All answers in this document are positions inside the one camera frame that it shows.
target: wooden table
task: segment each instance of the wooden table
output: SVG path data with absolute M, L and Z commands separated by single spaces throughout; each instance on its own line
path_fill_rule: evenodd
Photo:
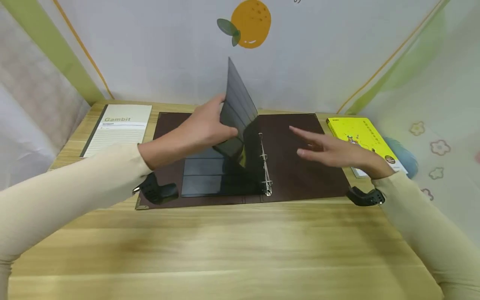
M 92 107 L 52 168 L 80 160 L 104 104 Z M 153 137 L 159 112 L 194 109 L 145 104 L 153 105 L 145 141 Z M 330 134 L 325 118 L 334 115 L 317 116 Z M 352 185 L 371 188 L 350 169 L 344 171 Z M 11 299 L 439 296 L 430 274 L 379 207 L 332 198 L 135 211 L 135 201 L 93 211 L 27 251 L 14 265 Z

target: black page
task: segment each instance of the black page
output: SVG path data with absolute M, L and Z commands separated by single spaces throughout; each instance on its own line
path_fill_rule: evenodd
M 220 122 L 238 129 L 237 137 L 189 156 L 183 169 L 182 197 L 261 194 L 265 179 L 252 98 L 228 59 L 227 93 Z
M 258 112 L 231 58 L 228 58 L 227 93 L 220 122 L 237 128 L 239 134 L 214 149 L 238 162 L 258 183 L 264 181 Z

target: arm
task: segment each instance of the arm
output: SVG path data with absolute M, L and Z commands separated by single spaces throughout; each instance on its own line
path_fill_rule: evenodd
M 23 252 L 77 217 L 131 197 L 152 169 L 237 135 L 219 122 L 223 99 L 198 107 L 181 126 L 154 141 L 115 145 L 1 191 L 0 300 L 7 299 L 11 264 Z
M 445 299 L 480 299 L 480 252 L 450 220 L 425 199 L 403 172 L 377 154 L 337 138 L 291 128 L 312 145 L 304 159 L 331 167 L 362 169 L 385 196 L 381 208 L 425 264 Z
M 480 253 L 464 233 L 405 173 L 372 182 L 386 198 L 380 207 L 388 220 L 425 264 L 445 299 L 480 299 Z

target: orange stripe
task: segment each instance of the orange stripe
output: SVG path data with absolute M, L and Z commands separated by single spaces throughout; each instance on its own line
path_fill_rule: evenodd
M 90 63 L 93 65 L 93 67 L 95 68 L 95 71 L 97 72 L 98 76 L 100 76 L 100 79 L 102 80 L 103 82 L 103 85 L 105 86 L 105 88 L 107 89 L 107 92 L 110 94 L 110 97 L 112 97 L 112 99 L 115 99 L 115 97 L 112 95 L 112 93 L 110 92 L 110 89 L 108 88 L 108 85 L 107 85 L 107 82 L 105 81 L 105 78 L 103 77 L 102 75 L 102 72 L 100 72 L 100 70 L 98 69 L 98 67 L 96 66 L 96 63 L 94 62 L 92 56 L 90 55 L 90 53 L 88 53 L 88 50 L 87 48 L 85 48 L 85 45 L 83 44 L 82 40 L 80 39 L 80 37 L 78 36 L 77 32 L 75 31 L 75 29 L 73 28 L 72 26 L 72 23 L 70 23 L 70 20 L 68 19 L 67 15 L 65 14 L 65 12 L 63 11 L 63 8 L 60 6 L 60 3 L 58 3 L 57 0 L 52 0 L 53 3 L 55 4 L 55 6 L 57 7 L 57 9 L 59 10 L 60 14 L 62 15 L 63 19 L 65 20 L 65 22 L 67 23 L 68 25 L 68 28 L 70 28 L 70 31 L 73 33 L 73 36 L 75 37 L 75 39 L 77 40 L 78 44 L 80 45 L 80 47 L 82 47 L 82 50 L 84 51 L 85 55 L 87 56 L 88 60 L 90 61 Z
M 337 114 L 341 112 L 343 107 L 353 98 L 355 97 L 356 94 L 358 94 L 364 87 L 366 87 L 374 78 L 377 76 L 377 74 L 392 60 L 392 58 L 405 46 L 405 44 L 412 38 L 412 36 L 420 29 L 420 27 L 425 23 L 426 20 L 430 17 L 430 15 L 435 11 L 435 9 L 442 3 L 443 0 L 438 1 L 438 3 L 434 6 L 432 11 L 421 21 L 421 23 L 415 28 L 415 30 L 407 37 L 407 39 L 400 45 L 400 47 L 395 50 L 395 52 L 386 60 L 386 62 L 383 63 L 383 65 L 370 77 L 370 79 L 365 82 L 364 85 L 362 85 L 353 95 L 348 98 L 344 104 L 340 107 L 340 109 L 336 112 Z

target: notebook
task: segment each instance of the notebook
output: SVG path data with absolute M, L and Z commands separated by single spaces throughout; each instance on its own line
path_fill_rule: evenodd
M 408 174 L 408 171 L 400 163 L 400 160 L 395 156 L 369 119 L 335 117 L 328 118 L 327 124 L 333 135 L 340 140 L 373 151 L 383 157 L 395 172 L 404 171 Z M 357 178 L 368 177 L 367 173 L 360 169 L 352 168 L 352 170 Z
M 151 105 L 105 105 L 80 157 L 93 156 L 113 144 L 141 143 L 151 111 Z
M 177 128 L 189 115 L 160 113 L 154 138 Z M 289 130 L 289 125 L 323 133 L 316 115 L 258 115 L 230 59 L 220 121 L 236 127 L 238 136 L 156 169 L 157 183 L 174 184 L 178 197 L 159 204 L 140 193 L 136 209 L 345 196 L 349 183 L 342 169 L 302 160 L 296 153 L 306 143 Z

